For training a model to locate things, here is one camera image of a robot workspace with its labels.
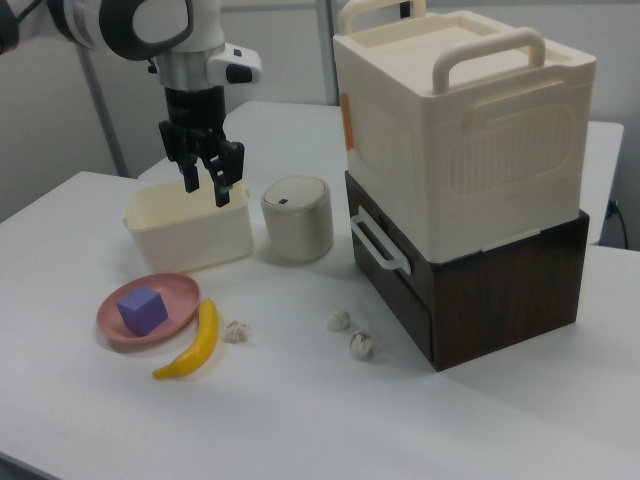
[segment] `white plastic container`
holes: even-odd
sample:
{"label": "white plastic container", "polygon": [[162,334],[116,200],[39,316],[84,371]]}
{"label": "white plastic container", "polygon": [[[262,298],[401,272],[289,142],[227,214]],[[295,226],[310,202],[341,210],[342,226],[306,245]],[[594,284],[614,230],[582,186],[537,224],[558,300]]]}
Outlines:
{"label": "white plastic container", "polygon": [[149,270],[184,272],[250,255],[248,187],[241,181],[229,193],[218,208],[211,178],[203,175],[192,193],[179,180],[131,195],[123,220]]}
{"label": "white plastic container", "polygon": [[350,174],[433,263],[577,218],[595,58],[470,12],[334,38]]}

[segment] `banana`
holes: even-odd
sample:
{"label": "banana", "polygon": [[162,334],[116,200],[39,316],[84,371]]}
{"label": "banana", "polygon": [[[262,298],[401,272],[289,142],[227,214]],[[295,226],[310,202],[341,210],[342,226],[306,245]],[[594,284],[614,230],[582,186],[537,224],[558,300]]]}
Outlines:
{"label": "banana", "polygon": [[173,362],[153,371],[156,379],[183,377],[200,367],[211,355],[218,341],[218,311],[209,298],[200,303],[198,333],[193,343]]}

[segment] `table surface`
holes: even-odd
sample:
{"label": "table surface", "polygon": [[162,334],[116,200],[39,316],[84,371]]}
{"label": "table surface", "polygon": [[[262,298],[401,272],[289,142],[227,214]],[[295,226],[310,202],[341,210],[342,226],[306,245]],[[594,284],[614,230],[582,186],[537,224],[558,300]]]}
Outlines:
{"label": "table surface", "polygon": [[[331,170],[285,161],[269,167],[278,178]],[[254,255],[192,274],[250,341],[160,382],[152,370],[195,323],[130,349],[95,326],[102,300],[146,274],[121,221],[142,184],[82,173],[0,224],[3,458],[65,480],[638,478],[636,253],[588,248],[575,325],[435,373],[357,269],[348,231],[288,264],[254,197]],[[327,330],[336,308],[349,333]],[[356,327],[375,338],[370,361],[348,353]]]}

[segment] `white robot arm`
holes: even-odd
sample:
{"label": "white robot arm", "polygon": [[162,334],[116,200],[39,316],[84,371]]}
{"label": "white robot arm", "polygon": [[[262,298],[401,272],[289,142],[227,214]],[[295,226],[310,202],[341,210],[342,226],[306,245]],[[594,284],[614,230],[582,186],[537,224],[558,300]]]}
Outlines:
{"label": "white robot arm", "polygon": [[[143,40],[136,14],[142,4],[179,6],[178,33],[157,42]],[[199,187],[200,158],[215,185],[216,204],[242,178],[244,147],[229,142],[222,125],[224,86],[260,80],[257,53],[225,43],[221,0],[0,0],[0,54],[33,37],[57,35],[83,47],[127,60],[148,60],[165,87],[169,120],[160,133],[169,160],[176,162],[188,192]]]}

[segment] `drawer handle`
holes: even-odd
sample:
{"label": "drawer handle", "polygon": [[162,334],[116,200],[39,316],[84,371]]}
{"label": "drawer handle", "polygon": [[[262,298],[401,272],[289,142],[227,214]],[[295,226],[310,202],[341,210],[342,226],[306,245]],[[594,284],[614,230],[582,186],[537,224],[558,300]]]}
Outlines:
{"label": "drawer handle", "polygon": [[[380,241],[382,246],[389,252],[389,254],[393,257],[391,260],[387,260],[382,256],[382,254],[378,251],[378,249],[371,243],[369,237],[365,235],[362,231],[358,223],[364,223],[367,228],[371,231],[371,233]],[[385,270],[396,270],[398,268],[402,268],[407,275],[411,274],[411,265],[409,265],[409,260],[404,254],[400,251],[398,247],[396,247],[393,240],[391,240],[380,228],[380,226],[375,222],[371,215],[367,213],[367,211],[362,208],[362,206],[358,207],[358,215],[354,215],[351,217],[351,230],[363,243],[365,248],[369,250],[371,256],[378,262],[378,264],[384,268]]]}

